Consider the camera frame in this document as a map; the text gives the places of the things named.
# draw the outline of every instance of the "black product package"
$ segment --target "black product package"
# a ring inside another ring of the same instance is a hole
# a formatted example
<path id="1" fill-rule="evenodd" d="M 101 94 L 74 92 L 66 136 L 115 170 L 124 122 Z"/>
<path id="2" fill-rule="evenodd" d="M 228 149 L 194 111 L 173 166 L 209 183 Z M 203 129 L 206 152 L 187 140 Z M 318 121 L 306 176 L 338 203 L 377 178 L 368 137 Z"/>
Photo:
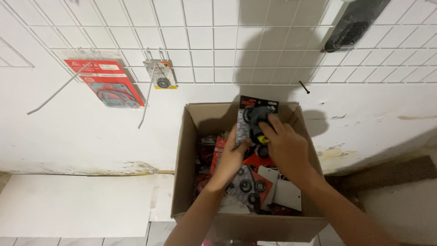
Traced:
<path id="1" fill-rule="evenodd" d="M 264 112 L 269 112 L 277 116 L 278 106 L 279 102 L 277 101 L 253 98 L 243 95 L 240 96 L 240 105 L 238 108 L 237 118 L 237 135 L 235 139 L 236 146 L 239 146 L 245 139 L 251 137 L 250 132 L 252 129 L 247 122 L 247 112 L 249 109 L 262 107 L 262 109 L 265 109 Z"/>

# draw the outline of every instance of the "white wall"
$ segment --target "white wall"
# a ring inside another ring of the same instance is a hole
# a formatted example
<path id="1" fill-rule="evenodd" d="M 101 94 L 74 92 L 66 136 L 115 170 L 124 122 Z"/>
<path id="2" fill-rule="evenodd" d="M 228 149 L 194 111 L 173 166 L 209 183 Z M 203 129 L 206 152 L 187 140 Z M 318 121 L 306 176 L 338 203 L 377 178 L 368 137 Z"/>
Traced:
<path id="1" fill-rule="evenodd" d="M 428 154 L 436 163 L 437 151 Z M 360 200 L 367 212 L 400 242 L 437 244 L 437 180 L 366 191 Z"/>

